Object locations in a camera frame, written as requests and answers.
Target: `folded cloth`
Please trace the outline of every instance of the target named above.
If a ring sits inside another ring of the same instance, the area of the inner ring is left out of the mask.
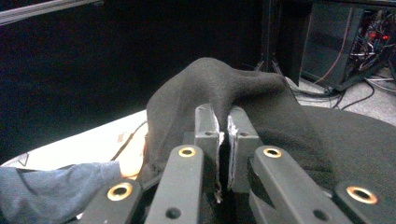
[[[183,134],[194,131],[195,108],[207,103],[223,132],[232,106],[244,108],[263,143],[286,149],[322,187],[358,181],[395,202],[395,127],[345,111],[299,105],[282,76],[240,71],[210,58],[189,65],[149,100],[141,181],[163,171],[171,150],[183,144]]]

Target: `black curtain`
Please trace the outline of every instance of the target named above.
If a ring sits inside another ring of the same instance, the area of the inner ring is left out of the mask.
[[[105,1],[0,26],[0,162],[144,109],[198,58],[251,70],[261,15],[257,0]]]

